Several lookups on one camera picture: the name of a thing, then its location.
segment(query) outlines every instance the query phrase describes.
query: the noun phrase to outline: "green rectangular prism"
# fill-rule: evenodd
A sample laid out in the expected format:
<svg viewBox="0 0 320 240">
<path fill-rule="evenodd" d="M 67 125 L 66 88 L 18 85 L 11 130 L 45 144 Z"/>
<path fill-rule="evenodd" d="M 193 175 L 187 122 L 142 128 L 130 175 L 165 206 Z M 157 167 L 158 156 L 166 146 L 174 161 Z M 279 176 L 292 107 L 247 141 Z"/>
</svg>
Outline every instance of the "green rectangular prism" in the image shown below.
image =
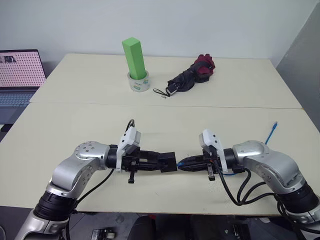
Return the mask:
<svg viewBox="0 0 320 240">
<path fill-rule="evenodd" d="M 135 80 L 143 79 L 147 73 L 140 41 L 134 37 L 130 37 L 122 41 L 122 46 L 128 63 L 130 77 Z"/>
</svg>

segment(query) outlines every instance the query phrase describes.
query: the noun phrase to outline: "robotic arm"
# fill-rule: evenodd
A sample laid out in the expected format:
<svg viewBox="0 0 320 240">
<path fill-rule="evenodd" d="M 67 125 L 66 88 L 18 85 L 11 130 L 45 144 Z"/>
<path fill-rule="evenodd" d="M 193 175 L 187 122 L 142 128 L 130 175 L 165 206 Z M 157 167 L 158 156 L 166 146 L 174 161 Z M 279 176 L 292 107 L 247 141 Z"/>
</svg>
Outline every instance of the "robotic arm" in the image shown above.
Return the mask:
<svg viewBox="0 0 320 240">
<path fill-rule="evenodd" d="M 179 169 L 191 172 L 207 170 L 210 181 L 215 180 L 213 174 L 218 173 L 229 197 L 238 206 L 248 203 L 244 202 L 246 199 L 239 202 L 233 198 L 223 173 L 226 173 L 227 169 L 232 169 L 234 173 L 244 172 L 245 169 L 252 171 L 274 192 L 265 196 L 275 197 L 280 213 L 294 228 L 300 229 L 307 239 L 320 237 L 319 197 L 314 194 L 292 158 L 269 149 L 259 141 L 246 141 L 232 148 L 222 149 L 220 140 L 208 129 L 200 134 L 199 140 L 203 155 L 183 159 L 178 163 Z"/>
<path fill-rule="evenodd" d="M 114 169 L 130 172 L 128 182 L 133 184 L 138 170 L 160 170 L 162 173 L 177 170 L 174 152 L 140 150 L 140 137 L 141 133 L 131 120 L 118 146 L 96 141 L 78 145 L 73 154 L 53 171 L 43 196 L 29 213 L 15 240 L 60 239 L 78 205 L 77 199 L 95 171 L 112 169 L 107 178 Z"/>
</svg>

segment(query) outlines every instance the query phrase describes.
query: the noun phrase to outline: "gray wall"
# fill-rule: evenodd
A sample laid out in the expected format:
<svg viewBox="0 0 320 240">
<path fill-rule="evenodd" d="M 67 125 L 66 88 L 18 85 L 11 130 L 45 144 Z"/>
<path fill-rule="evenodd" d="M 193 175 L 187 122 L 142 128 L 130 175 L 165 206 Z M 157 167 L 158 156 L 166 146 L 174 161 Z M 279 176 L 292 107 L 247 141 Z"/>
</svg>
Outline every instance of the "gray wall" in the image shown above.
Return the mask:
<svg viewBox="0 0 320 240">
<path fill-rule="evenodd" d="M 320 131 L 320 3 L 276 69 Z"/>
<path fill-rule="evenodd" d="M 277 66 L 318 0 L 0 0 L 0 49 L 38 49 L 46 73 L 66 53 L 269 58 Z"/>
</svg>

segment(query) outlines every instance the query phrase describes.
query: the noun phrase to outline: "floor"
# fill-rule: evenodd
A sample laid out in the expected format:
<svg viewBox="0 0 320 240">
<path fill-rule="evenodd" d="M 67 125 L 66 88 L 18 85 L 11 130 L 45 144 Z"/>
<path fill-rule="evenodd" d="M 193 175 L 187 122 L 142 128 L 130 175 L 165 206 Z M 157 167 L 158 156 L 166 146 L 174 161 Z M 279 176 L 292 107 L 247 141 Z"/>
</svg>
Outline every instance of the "floor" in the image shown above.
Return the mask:
<svg viewBox="0 0 320 240">
<path fill-rule="evenodd" d="M 0 226 L 5 229 L 6 239 L 13 240 L 25 218 L 29 208 L 0 206 Z M 187 214 L 154 214 L 159 240 L 186 240 L 186 228 L 190 222 Z M 71 240 L 90 240 L 93 229 L 113 228 L 116 240 L 126 240 L 129 232 L 139 218 L 139 213 L 99 212 L 94 215 L 77 213 L 70 219 Z M 259 218 L 239 219 L 235 216 L 212 215 L 215 227 L 225 240 L 237 240 L 232 224 L 242 222 L 248 224 L 252 240 L 295 240 L 295 235 L 273 223 L 263 223 Z"/>
</svg>

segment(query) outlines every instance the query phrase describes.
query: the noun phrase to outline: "white wall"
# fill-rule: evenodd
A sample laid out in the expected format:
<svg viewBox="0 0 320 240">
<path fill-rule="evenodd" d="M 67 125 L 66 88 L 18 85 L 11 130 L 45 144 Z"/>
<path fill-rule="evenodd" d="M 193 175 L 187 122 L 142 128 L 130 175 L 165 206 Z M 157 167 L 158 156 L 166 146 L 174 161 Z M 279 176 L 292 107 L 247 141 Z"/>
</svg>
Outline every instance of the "white wall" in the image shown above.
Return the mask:
<svg viewBox="0 0 320 240">
<path fill-rule="evenodd" d="M 47 72 L 66 53 L 282 59 L 318 0 L 0 0 L 0 49 L 39 49 Z"/>
</svg>

